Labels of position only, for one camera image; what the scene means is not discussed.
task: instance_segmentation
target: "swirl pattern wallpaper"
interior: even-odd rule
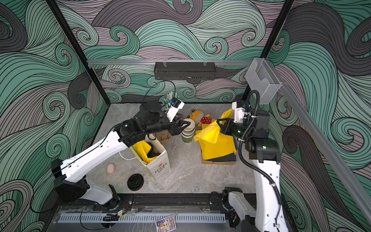
[[[304,4],[310,0],[300,0]],[[259,58],[284,0],[57,0],[88,59]],[[97,65],[111,102],[159,100],[174,90],[154,66]],[[248,67],[217,67],[217,80],[173,81],[185,102],[231,102]]]
[[[50,162],[89,147],[106,109],[46,2],[2,0],[0,231],[42,230],[32,196],[53,206]]]
[[[370,32],[371,1],[295,5],[268,59],[371,194]],[[282,138],[281,190],[298,231],[371,231],[280,92],[269,110]]]

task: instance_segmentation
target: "yellow cloth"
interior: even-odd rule
[[[224,112],[220,118],[230,118],[232,117],[233,112],[234,112],[233,109],[229,109],[226,112]],[[206,126],[205,129],[204,129],[204,125],[202,125],[202,130],[198,133],[196,132],[196,135],[194,136],[194,140],[195,141],[204,140],[209,143],[216,143],[218,140],[219,134],[221,134],[219,125],[215,121],[209,125],[205,124],[205,126]]]
[[[209,160],[222,156],[229,155],[231,153],[236,154],[236,147],[234,145],[233,137],[222,134],[219,132],[216,143],[209,143],[206,140],[199,140],[202,151],[202,159]]]
[[[134,144],[133,149],[138,154],[138,156],[147,164],[157,158],[157,156],[153,158],[147,157],[147,154],[150,151],[151,146],[144,140]]]

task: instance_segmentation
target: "stuffed animal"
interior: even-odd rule
[[[198,127],[201,127],[202,124],[211,124],[216,121],[215,118],[210,118],[210,114],[204,115],[201,110],[192,110],[192,114],[189,116]]]

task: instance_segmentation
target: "black plastic lid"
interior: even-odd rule
[[[143,176],[140,175],[139,173],[131,175],[128,179],[128,187],[131,191],[140,190],[140,188],[143,186],[143,183],[144,183]]]

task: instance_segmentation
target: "white rope handle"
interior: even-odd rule
[[[133,160],[133,159],[136,159],[136,157],[131,158],[131,159],[127,159],[127,158],[124,158],[124,157],[121,155],[121,151],[119,151],[118,153],[120,154],[121,158],[123,158],[124,160]]]

